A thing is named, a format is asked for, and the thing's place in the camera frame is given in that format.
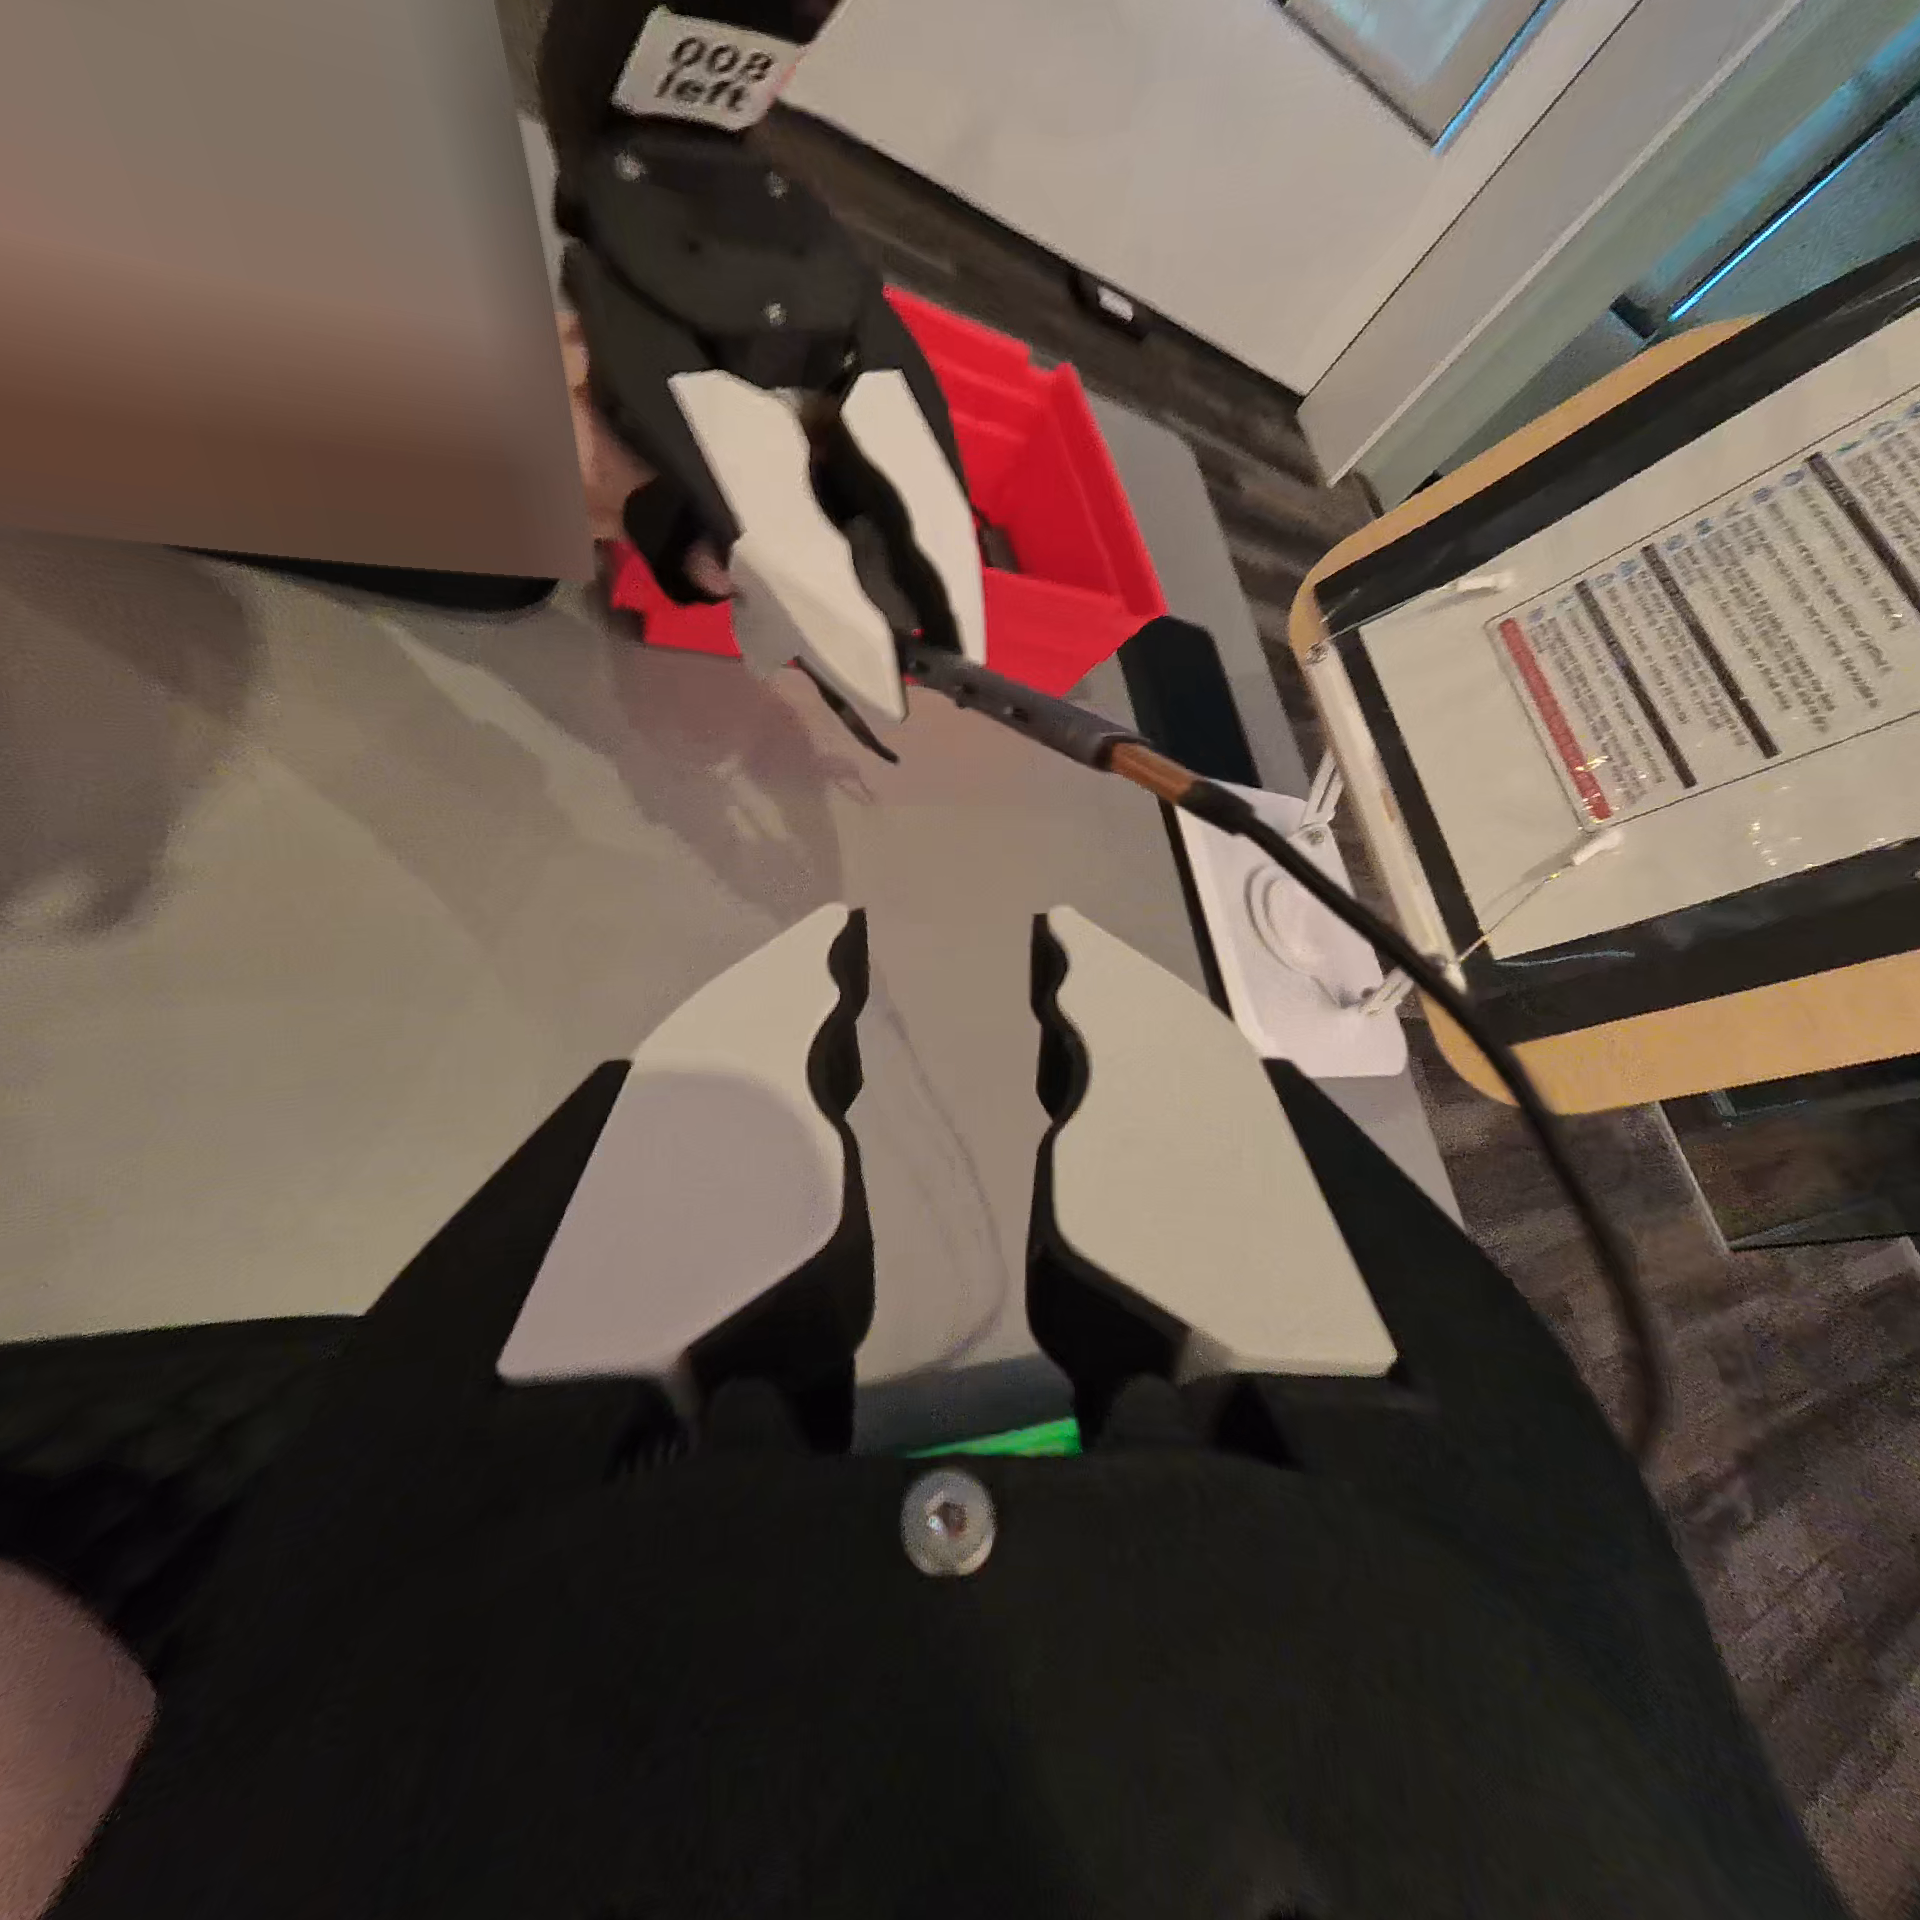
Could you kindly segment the white partition panel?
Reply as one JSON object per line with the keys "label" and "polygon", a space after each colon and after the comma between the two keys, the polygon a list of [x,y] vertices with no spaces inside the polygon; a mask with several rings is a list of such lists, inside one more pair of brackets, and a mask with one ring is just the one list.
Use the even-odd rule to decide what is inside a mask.
{"label": "white partition panel", "polygon": [[785,104],[1303,401],[1370,461],[1798,12],[843,4]]}

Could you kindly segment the grey usb hub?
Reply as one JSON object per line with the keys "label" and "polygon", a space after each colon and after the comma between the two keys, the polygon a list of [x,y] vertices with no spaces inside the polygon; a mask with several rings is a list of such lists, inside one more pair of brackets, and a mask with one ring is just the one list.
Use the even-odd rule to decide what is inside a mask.
{"label": "grey usb hub", "polygon": [[920,636],[899,641],[896,656],[911,685],[1097,773],[1108,773],[1118,753],[1145,745],[1140,733],[1092,708],[1007,678]]}

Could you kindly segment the red plastic bin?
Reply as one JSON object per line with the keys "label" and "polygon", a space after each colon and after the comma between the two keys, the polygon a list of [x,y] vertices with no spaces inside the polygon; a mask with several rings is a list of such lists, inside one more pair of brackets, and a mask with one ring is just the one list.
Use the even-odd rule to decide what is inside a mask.
{"label": "red plastic bin", "polygon": [[[1112,453],[1073,368],[1042,370],[1016,338],[882,285],[951,409],[976,520],[986,666],[1065,696],[1166,613]],[[626,547],[611,604],[667,650],[737,656],[734,585],[719,605],[673,605]]]}

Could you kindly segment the green plastic bin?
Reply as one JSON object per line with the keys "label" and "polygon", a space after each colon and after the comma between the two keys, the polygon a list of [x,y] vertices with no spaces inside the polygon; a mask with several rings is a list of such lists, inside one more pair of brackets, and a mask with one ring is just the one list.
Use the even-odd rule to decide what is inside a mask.
{"label": "green plastic bin", "polygon": [[904,1450],[902,1459],[935,1460],[935,1459],[982,1459],[982,1456],[1014,1456],[1014,1459],[1060,1459],[1081,1456],[1083,1437],[1079,1421],[1068,1414],[1042,1425],[1024,1425],[1017,1428],[991,1430],[972,1437],[937,1442],[931,1446]]}

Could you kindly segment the person's bare leg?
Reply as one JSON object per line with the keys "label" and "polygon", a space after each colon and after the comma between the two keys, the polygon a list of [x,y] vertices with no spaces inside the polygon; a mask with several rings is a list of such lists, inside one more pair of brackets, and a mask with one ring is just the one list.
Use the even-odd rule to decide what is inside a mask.
{"label": "person's bare leg", "polygon": [[46,1915],[148,1740],[128,1646],[36,1573],[3,1566],[3,1915]]}

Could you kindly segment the white sign stand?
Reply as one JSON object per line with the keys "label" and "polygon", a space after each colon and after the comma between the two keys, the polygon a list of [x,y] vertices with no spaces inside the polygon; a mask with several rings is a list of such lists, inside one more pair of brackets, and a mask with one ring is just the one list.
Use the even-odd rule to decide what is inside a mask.
{"label": "white sign stand", "polygon": [[1315,1082],[1399,1077],[1409,1045],[1377,952],[1258,846],[1174,819],[1227,1013],[1256,1051]]}

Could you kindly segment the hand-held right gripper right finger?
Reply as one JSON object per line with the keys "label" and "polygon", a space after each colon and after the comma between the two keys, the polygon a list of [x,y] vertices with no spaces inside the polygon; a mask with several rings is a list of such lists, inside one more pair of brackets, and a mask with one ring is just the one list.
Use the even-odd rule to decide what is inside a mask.
{"label": "hand-held right gripper right finger", "polygon": [[1391,1378],[1399,1348],[1238,1024],[1076,908],[1031,933],[1024,1312],[1079,1425],[1139,1378]]}

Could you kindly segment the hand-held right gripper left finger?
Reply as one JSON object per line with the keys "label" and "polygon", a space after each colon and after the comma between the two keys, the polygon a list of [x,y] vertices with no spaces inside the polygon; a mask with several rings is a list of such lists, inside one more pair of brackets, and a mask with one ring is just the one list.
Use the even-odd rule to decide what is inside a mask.
{"label": "hand-held right gripper left finger", "polygon": [[848,1115],[870,918],[831,904],[690,994],[634,1051],[497,1361],[512,1386],[732,1378],[851,1421],[873,1224]]}

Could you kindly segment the wooden instruction sign board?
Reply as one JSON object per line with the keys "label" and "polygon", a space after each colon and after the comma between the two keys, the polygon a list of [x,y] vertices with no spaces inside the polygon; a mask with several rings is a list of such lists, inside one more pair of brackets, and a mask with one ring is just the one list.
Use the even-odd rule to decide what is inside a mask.
{"label": "wooden instruction sign board", "polygon": [[1647,349],[1288,626],[1412,947],[1560,1113],[1919,1042],[1919,266]]}

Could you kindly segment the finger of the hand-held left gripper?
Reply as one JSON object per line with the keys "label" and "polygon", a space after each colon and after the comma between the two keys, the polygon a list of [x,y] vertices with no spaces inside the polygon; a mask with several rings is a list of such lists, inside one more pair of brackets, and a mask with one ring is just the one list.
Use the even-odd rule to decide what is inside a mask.
{"label": "finger of the hand-held left gripper", "polygon": [[968,483],[904,370],[860,370],[822,413],[819,498],[894,641],[986,666]]}
{"label": "finger of the hand-held left gripper", "polygon": [[770,677],[795,666],[860,721],[906,721],[894,630],[814,491],[799,409],[732,373],[682,373],[667,388],[737,526],[728,576],[751,670]]}

